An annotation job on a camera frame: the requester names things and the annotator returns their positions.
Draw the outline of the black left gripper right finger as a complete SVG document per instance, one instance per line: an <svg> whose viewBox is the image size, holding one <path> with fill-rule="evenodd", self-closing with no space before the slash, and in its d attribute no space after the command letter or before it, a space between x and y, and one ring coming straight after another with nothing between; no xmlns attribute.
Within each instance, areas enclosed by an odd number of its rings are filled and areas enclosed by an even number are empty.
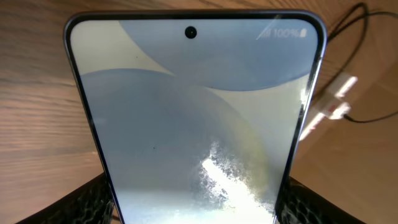
<svg viewBox="0 0 398 224"><path fill-rule="evenodd" d="M275 211L280 224L364 224L292 177L283 182Z"/></svg>

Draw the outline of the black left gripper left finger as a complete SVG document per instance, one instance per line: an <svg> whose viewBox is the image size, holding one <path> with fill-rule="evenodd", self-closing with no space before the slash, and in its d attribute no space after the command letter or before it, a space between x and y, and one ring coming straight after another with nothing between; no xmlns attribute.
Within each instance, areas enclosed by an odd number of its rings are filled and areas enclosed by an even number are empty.
<svg viewBox="0 0 398 224"><path fill-rule="evenodd" d="M17 224L110 224L114 201L105 174Z"/></svg>

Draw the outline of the blue Galaxy smartphone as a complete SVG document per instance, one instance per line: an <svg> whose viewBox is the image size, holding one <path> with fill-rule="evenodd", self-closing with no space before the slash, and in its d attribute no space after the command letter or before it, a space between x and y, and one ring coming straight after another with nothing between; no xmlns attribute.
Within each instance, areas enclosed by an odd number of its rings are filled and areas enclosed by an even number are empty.
<svg viewBox="0 0 398 224"><path fill-rule="evenodd" d="M275 223L326 48L304 10L91 11L63 43L122 223Z"/></svg>

